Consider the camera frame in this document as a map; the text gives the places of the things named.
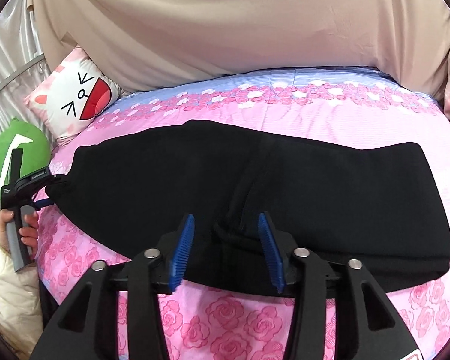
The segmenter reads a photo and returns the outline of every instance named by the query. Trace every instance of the silver screw head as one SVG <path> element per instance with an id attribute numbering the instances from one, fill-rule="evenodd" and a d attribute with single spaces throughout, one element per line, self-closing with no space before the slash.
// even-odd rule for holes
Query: silver screw head
<path id="1" fill-rule="evenodd" d="M 106 266 L 107 266 L 107 264 L 105 263 L 105 261 L 103 261 L 102 259 L 99 259 L 91 265 L 91 268 L 94 271 L 103 271 Z"/>
<path id="2" fill-rule="evenodd" d="M 348 262 L 348 266 L 352 269 L 362 269 L 363 268 L 363 264 L 359 259 L 351 259 Z"/>
<path id="3" fill-rule="evenodd" d="M 305 258 L 310 256 L 310 251 L 304 247 L 297 247 L 293 252 L 297 257 Z"/>
<path id="4" fill-rule="evenodd" d="M 145 257 L 147 259 L 156 259 L 160 256 L 160 251 L 158 249 L 152 248 L 145 250 Z"/>

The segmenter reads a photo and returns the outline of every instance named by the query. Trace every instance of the mattress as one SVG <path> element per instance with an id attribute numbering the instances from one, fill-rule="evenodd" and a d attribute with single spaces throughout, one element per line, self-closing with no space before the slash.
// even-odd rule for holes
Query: mattress
<path id="1" fill-rule="evenodd" d="M 87 130 L 60 148 L 50 169 L 52 173 L 67 173 L 79 146 L 191 119 L 214 120 L 358 149 L 416 142 L 430 164 L 450 224 L 449 121 L 431 97 L 405 90 L 387 75 L 369 68 L 262 70 L 135 93 L 117 101 Z M 37 196 L 44 197 L 43 191 Z M 119 212 L 109 215 L 113 226 L 119 220 Z M 84 234 L 55 206 L 41 210 L 39 223 L 39 273 L 59 303 L 95 260 L 109 264 L 127 261 Z M 450 270 L 439 280 L 388 296 L 424 358 L 433 359 L 450 338 Z M 283 356 L 293 299 L 230 293 L 191 282 L 184 282 L 173 295 L 159 298 L 172 360 L 260 360 Z M 327 302 L 326 321 L 324 358 L 332 360 L 336 322 L 333 300 Z M 126 293 L 121 293 L 121 360 L 128 359 L 126 323 Z"/>

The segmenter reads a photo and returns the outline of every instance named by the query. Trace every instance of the white jacket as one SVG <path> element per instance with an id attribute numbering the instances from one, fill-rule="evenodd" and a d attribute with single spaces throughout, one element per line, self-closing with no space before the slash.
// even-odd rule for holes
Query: white jacket
<path id="1" fill-rule="evenodd" d="M 30 357 L 43 332 L 36 265 L 18 273 L 0 247 L 0 334 L 20 360 Z"/>

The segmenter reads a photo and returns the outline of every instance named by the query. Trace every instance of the green plush toy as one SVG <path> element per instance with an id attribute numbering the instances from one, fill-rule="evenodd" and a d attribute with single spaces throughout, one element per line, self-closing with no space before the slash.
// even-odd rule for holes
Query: green plush toy
<path id="1" fill-rule="evenodd" d="M 0 188 L 8 184 L 12 150 L 23 149 L 20 176 L 46 167 L 51 158 L 50 143 L 34 125 L 13 119 L 10 127 L 0 134 Z"/>

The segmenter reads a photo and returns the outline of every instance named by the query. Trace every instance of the red mouth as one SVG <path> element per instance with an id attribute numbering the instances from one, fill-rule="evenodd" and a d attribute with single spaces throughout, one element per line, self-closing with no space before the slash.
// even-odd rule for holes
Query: red mouth
<path id="1" fill-rule="evenodd" d="M 110 103 L 111 99 L 112 90 L 105 81 L 99 78 L 88 95 L 80 120 L 88 120 L 97 116 Z"/>

